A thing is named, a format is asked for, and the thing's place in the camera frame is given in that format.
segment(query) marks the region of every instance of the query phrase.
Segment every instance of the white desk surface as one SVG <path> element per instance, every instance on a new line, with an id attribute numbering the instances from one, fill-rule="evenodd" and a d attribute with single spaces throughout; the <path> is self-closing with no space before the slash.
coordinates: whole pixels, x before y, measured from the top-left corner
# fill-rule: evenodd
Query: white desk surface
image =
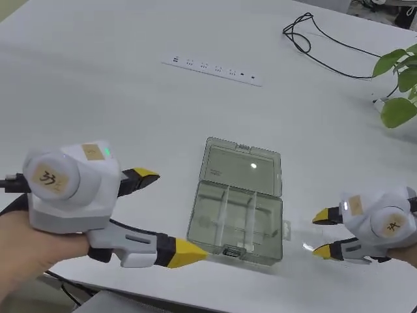
<path id="1" fill-rule="evenodd" d="M 282 156 L 293 238 L 270 271 L 211 262 L 122 269 L 115 259 L 105 265 L 88 258 L 54 271 L 227 312 L 411 311 L 417 270 L 398 261 L 322 261 L 302 248 L 349 236 L 327 227 L 321 237 L 309 224 L 342 190 L 385 179 L 417 187 L 417 145 L 387 136 L 371 104 L 391 91 L 394 77 L 352 80 L 297 53 L 281 30 L 307 11 L 329 34 L 375 53 L 416 41 L 410 31 L 277 0 L 32 0 L 0 24 L 2 174 L 19 171 L 29 147 L 107 138 L 124 168 L 162 176 L 119 200 L 113 217 L 185 237 L 209 136 Z M 371 73 L 375 58 L 317 36 L 309 22 L 300 28 L 323 61 Z M 161 64 L 175 52 L 251 69 L 264 85 Z M 13 198 L 1 196 L 0 205 Z"/>

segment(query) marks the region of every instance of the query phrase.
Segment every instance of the outlet socket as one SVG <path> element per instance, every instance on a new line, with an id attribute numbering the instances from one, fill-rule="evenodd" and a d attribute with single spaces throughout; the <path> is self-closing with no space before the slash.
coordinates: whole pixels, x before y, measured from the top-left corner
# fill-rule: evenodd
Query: outlet socket
<path id="1" fill-rule="evenodd" d="M 261 87 L 261 79 L 254 73 L 236 70 L 230 67 L 217 65 L 216 63 L 197 61 L 192 58 L 181 57 L 174 55 L 162 61 L 163 64 L 172 65 L 174 67 L 185 68 L 195 72 L 205 73 L 217 77 L 227 78 L 228 80 L 235 80 L 241 83 L 248 83 L 250 85 Z"/>

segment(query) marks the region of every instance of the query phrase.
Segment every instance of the black cable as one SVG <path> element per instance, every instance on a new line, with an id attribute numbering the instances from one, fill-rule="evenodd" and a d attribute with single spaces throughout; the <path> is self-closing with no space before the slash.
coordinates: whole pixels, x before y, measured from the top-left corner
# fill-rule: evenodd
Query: black cable
<path id="1" fill-rule="evenodd" d="M 81 306 L 81 303 L 68 291 L 66 290 L 64 284 L 61 285 L 62 291 L 74 302 L 77 306 Z"/>
<path id="2" fill-rule="evenodd" d="M 76 282 L 72 282 L 71 280 L 66 279 L 65 277 L 62 277 L 61 275 L 55 274 L 52 271 L 46 271 L 45 273 L 48 274 L 48 275 L 50 275 L 50 276 L 52 276 L 53 278 L 56 278 L 60 282 L 64 282 L 64 283 L 66 283 L 68 285 L 71 285 L 71 286 L 73 286 L 75 288 L 78 288 L 78 289 L 84 291 L 90 297 L 92 297 L 92 296 L 94 296 L 96 294 L 96 292 L 94 290 L 92 290 L 92 289 L 90 289 L 88 287 L 85 287 L 85 286 L 83 286 L 81 284 L 77 284 Z"/>
<path id="3" fill-rule="evenodd" d="M 373 57 L 381 57 L 380 55 L 377 55 L 377 54 L 374 54 L 374 53 L 371 53 L 371 52 L 368 52 L 368 51 L 365 51 L 365 50 L 363 50 L 363 49 L 360 49 L 360 48 L 355 48 L 355 47 L 352 47 L 352 46 L 350 46 L 350 45 L 348 45 L 348 44 L 345 44 L 345 43 L 343 43 L 343 42 L 341 42 L 341 41 L 338 41 L 338 40 L 336 40 L 335 38 L 332 38 L 331 36 L 329 36 L 329 35 L 327 35 L 324 31 L 322 31 L 321 29 L 320 29 L 320 27 L 316 24 L 316 22 L 315 22 L 315 20 L 314 20 L 314 16 L 313 16 L 313 14 L 312 13 L 309 13 L 309 12 L 307 12 L 307 13 L 305 13 L 305 14 L 303 14 L 303 15 L 301 15 L 301 16 L 299 16 L 293 23 L 291 23 L 291 24 L 289 24 L 287 27 L 285 27 L 283 30 L 282 30 L 282 33 L 294 44 L 294 46 L 295 46 L 295 48 L 297 48 L 297 50 L 298 51 L 300 51 L 301 53 L 303 53 L 303 54 L 305 54 L 305 55 L 307 55 L 309 58 L 311 58 L 311 59 L 313 59 L 314 61 L 316 61 L 316 62 L 318 62 L 319 64 L 321 64 L 322 66 L 324 66 L 324 67 L 326 67 L 326 68 L 328 68 L 329 70 L 332 70 L 333 72 L 336 72 L 336 73 L 338 73 L 338 74 L 341 74 L 341 75 L 343 75 L 343 76 L 346 76 L 346 77 L 350 77 L 350 78 L 356 78 L 356 79 L 360 79 L 360 80 L 368 80 L 368 79 L 371 79 L 372 78 L 372 76 L 355 76 L 355 75 L 350 75 L 350 74 L 347 74 L 347 73 L 344 73 L 344 72 L 342 72 L 342 71 L 340 71 L 340 70 L 336 70 L 335 68 L 333 68 L 333 67 L 331 67 L 330 65 L 327 65 L 326 63 L 324 63 L 324 62 L 322 62 L 322 61 L 320 61 L 320 60 L 318 60 L 318 59 L 316 59 L 314 56 L 312 56 L 312 55 L 310 55 L 309 53 L 310 53 L 310 51 L 311 51 L 311 42 L 307 39 L 307 37 L 305 37 L 304 35 L 301 35 L 300 33 L 296 33 L 295 31 L 294 31 L 294 28 L 295 28 L 295 26 L 297 25 L 297 24 L 299 24 L 299 23 L 301 23 L 301 22 L 304 22 L 304 21 L 307 21 L 307 20 L 311 20 L 312 22 L 313 22 L 313 24 L 314 24 L 314 26 L 317 28 L 317 30 L 320 32 L 320 33 L 322 33 L 325 37 L 327 37 L 327 38 L 329 38 L 330 40 L 332 40 L 332 41 L 334 41 L 334 42 L 337 42 L 338 44 L 341 44 L 342 46 L 344 46 L 344 47 L 347 47 L 347 48 L 350 48 L 350 49 L 354 49 L 354 50 L 356 50 L 356 51 L 359 51 L 359 52 L 362 52 L 362 53 L 366 53 L 366 54 L 368 54 L 368 55 L 372 55 Z M 296 41 L 295 41 L 295 39 L 294 39 L 294 36 L 298 36 L 298 37 L 301 37 L 301 38 L 303 38 L 306 42 L 307 42 L 307 44 L 308 44 L 308 49 L 303 49 Z"/>
<path id="4" fill-rule="evenodd" d="M 393 91 L 390 92 L 390 94 L 388 96 L 386 96 L 386 98 L 389 98 L 390 96 L 392 96 L 393 93 L 395 93 L 398 89 L 398 85 L 394 88 Z"/>

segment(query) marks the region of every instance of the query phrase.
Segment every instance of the white wall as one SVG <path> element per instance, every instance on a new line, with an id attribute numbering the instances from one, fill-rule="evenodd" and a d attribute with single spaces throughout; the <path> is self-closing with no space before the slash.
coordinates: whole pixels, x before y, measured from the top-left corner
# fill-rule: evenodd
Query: white wall
<path id="1" fill-rule="evenodd" d="M 296 0 L 298 2 L 308 3 L 316 7 L 328 8 L 329 10 L 347 13 L 351 0 Z"/>

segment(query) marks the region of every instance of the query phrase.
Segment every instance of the clear plastic box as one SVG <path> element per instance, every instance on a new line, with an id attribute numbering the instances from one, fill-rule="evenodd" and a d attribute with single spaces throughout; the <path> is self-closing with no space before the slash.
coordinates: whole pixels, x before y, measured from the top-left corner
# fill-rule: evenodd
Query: clear plastic box
<path id="1" fill-rule="evenodd" d="M 187 238 L 212 254 L 272 265 L 282 259 L 278 153 L 207 140 Z"/>

